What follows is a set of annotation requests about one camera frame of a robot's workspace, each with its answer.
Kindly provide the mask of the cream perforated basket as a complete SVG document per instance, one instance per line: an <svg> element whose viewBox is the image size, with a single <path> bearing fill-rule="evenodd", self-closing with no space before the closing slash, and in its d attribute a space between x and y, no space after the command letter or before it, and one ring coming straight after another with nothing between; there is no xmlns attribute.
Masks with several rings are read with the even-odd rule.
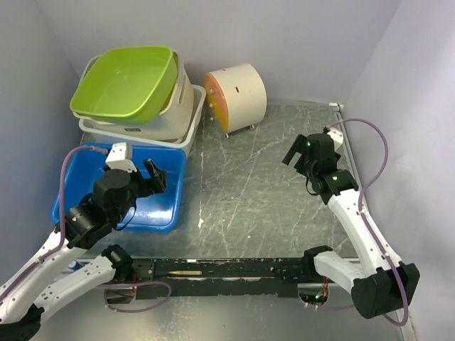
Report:
<svg viewBox="0 0 455 341"><path fill-rule="evenodd" d="M140 125L111 124L81 116L73 115L85 128L94 129L97 133L120 134L134 138L158 141L182 138L188 131L193 111L193 86L184 69L184 63L178 53L173 54L178 75L172 92L161 111L149 122Z"/></svg>

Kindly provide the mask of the green plastic basin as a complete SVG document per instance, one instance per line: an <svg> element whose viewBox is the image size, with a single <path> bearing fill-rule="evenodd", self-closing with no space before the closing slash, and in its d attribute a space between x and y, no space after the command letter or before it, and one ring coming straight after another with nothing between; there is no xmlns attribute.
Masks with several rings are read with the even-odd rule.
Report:
<svg viewBox="0 0 455 341"><path fill-rule="evenodd" d="M145 45L103 53L70 101L80 116L112 124L145 124L172 93L178 66L172 48Z"/></svg>

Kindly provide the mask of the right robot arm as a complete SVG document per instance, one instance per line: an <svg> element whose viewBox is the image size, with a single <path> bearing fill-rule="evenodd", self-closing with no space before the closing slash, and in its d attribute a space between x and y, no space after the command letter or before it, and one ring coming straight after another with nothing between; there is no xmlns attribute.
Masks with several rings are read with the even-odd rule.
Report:
<svg viewBox="0 0 455 341"><path fill-rule="evenodd" d="M415 264L406 264L392 249L362 202L353 175L338 168L338 133L299 134L283 163L300 157L294 165L303 175L311 195L319 196L343 226L360 261L354 265L328 246L304 252L302 276L315 283L326 277L351 295L355 309L365 319L402 310L412 302L420 279Z"/></svg>

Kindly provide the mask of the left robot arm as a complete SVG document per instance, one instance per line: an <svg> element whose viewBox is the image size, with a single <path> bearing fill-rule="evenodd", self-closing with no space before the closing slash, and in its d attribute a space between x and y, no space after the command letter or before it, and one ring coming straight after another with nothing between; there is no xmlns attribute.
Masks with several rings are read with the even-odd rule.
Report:
<svg viewBox="0 0 455 341"><path fill-rule="evenodd" d="M42 248L1 287L2 340L30 340L45 319L85 292L104 283L125 286L134 278L133 259L115 244L86 269L54 280L63 267L111 231L121 230L137 199L165 192L167 172L150 159L143 164L148 178L131 168L105 166L92 192L65 213Z"/></svg>

